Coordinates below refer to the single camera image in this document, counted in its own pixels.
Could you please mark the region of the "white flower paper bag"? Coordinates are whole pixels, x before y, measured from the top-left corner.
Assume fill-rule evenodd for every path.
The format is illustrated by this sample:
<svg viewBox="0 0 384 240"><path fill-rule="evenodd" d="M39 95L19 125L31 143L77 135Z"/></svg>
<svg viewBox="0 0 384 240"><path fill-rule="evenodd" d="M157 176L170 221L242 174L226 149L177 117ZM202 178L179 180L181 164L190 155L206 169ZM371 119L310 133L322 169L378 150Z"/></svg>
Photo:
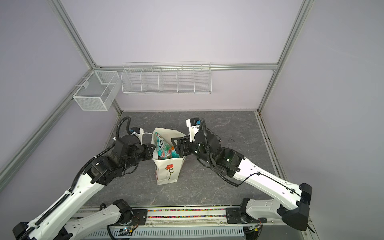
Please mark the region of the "white flower paper bag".
<svg viewBox="0 0 384 240"><path fill-rule="evenodd" d="M157 140L155 137L155 132L158 132L171 146L171 138L184 137L184 134L175 130L155 128L152 135L152 144L155 145L155 150L153 153L153 161L156 165L156 179L157 185L165 185L176 183L182 169L182 166L185 161L185 157L167 159L167 160L158 160L157 153Z"/></svg>

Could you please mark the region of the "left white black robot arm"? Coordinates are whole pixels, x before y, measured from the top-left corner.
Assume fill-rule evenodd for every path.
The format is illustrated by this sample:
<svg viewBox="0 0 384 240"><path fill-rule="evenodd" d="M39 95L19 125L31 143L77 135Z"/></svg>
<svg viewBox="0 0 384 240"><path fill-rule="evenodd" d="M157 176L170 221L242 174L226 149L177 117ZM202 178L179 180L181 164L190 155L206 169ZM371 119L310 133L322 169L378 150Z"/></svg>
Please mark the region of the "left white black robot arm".
<svg viewBox="0 0 384 240"><path fill-rule="evenodd" d="M17 240L74 239L65 224L90 197L112 180L128 175L141 161L151 160L155 145L144 144L139 128L130 129L131 118L124 117L116 126L116 139L104 151L87 161L71 186L39 217L20 222L13 228Z"/></svg>

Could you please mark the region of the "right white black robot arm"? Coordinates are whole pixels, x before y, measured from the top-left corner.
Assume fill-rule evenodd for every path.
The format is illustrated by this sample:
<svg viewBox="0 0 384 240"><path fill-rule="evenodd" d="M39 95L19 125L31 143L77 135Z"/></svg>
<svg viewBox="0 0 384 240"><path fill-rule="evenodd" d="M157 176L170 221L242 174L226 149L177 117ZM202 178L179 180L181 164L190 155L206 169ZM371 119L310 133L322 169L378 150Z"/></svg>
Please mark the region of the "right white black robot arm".
<svg viewBox="0 0 384 240"><path fill-rule="evenodd" d="M179 156L194 155L203 166L234 187L246 183L264 192L280 204L276 215L286 225L299 231L309 228L312 186L287 182L258 167L241 153L221 146L220 138L207 128L204 119L192 118L186 123L189 135L171 139Z"/></svg>

